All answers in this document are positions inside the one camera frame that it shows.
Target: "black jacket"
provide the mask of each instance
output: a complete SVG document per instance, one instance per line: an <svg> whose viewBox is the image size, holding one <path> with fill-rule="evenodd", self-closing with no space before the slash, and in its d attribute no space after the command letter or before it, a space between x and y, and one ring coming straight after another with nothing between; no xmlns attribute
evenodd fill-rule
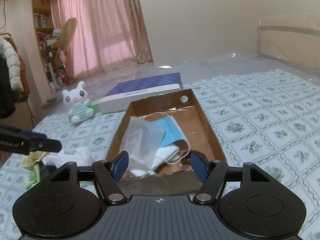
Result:
<svg viewBox="0 0 320 240"><path fill-rule="evenodd" d="M9 117L15 110L7 62L0 56L0 119Z"/></svg>

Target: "stuffed bunny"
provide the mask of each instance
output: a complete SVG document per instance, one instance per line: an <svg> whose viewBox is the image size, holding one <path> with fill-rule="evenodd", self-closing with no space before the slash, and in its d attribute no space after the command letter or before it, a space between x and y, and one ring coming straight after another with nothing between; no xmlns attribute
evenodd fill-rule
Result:
<svg viewBox="0 0 320 240"><path fill-rule="evenodd" d="M83 122L94 115L94 110L88 107L90 100L88 92L83 89L84 85L85 83L80 81L75 89L62 91L63 104L70 109L68 116L71 123Z"/></svg>

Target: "wall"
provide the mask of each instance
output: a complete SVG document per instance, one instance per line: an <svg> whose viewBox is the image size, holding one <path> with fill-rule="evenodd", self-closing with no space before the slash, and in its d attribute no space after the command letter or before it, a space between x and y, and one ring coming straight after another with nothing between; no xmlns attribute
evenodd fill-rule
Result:
<svg viewBox="0 0 320 240"><path fill-rule="evenodd" d="M257 52L259 19L320 15L320 0L140 0L155 64Z"/></svg>
<svg viewBox="0 0 320 240"><path fill-rule="evenodd" d="M26 9L27 5L31 7L31 0L6 1L5 11L7 15L7 25L6 25L5 31L11 33L13 40L17 45L18 53L26 63L27 80L31 90L28 103L32 109L32 112L36 116L36 118L38 120L42 120L44 118L44 113L41 109L42 100L39 96L38 88L33 78L29 57L27 53L27 46L28 45L31 46L31 44L30 42L25 40L25 32L34 33L33 20L32 20L32 28L30 27L30 24L29 24L31 31L30 29L26 28L27 22L25 20L24 10ZM2 9L3 9L3 1L0 1L0 11ZM2 24L3 20L4 20L4 17L0 13L0 25ZM0 123L16 126L22 129L32 129L30 113L28 111L26 103L16 104L16 111L13 113L13 115L8 117L7 119L0 120Z"/></svg>

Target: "brown jacket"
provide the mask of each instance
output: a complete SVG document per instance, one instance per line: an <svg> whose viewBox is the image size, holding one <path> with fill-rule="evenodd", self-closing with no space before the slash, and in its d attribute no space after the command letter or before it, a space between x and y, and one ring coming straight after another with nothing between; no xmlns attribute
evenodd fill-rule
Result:
<svg viewBox="0 0 320 240"><path fill-rule="evenodd" d="M14 44L13 39L9 37L5 37L4 39L8 41L12 45L16 53L18 53L16 44ZM21 77L21 83L23 86L23 92L21 93L22 97L19 98L18 102L27 102L30 94L30 87L27 81L27 76L26 76L26 64L24 63L23 59L20 56L19 56L19 60L20 60L20 77Z"/></svg>

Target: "crosshair mark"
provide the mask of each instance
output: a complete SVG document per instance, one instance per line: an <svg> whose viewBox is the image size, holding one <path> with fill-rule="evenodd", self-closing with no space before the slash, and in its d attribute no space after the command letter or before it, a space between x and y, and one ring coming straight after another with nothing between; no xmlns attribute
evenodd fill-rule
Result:
<svg viewBox="0 0 320 240"><path fill-rule="evenodd" d="M165 199L158 197L155 201L157 201L159 204L161 204Z"/></svg>

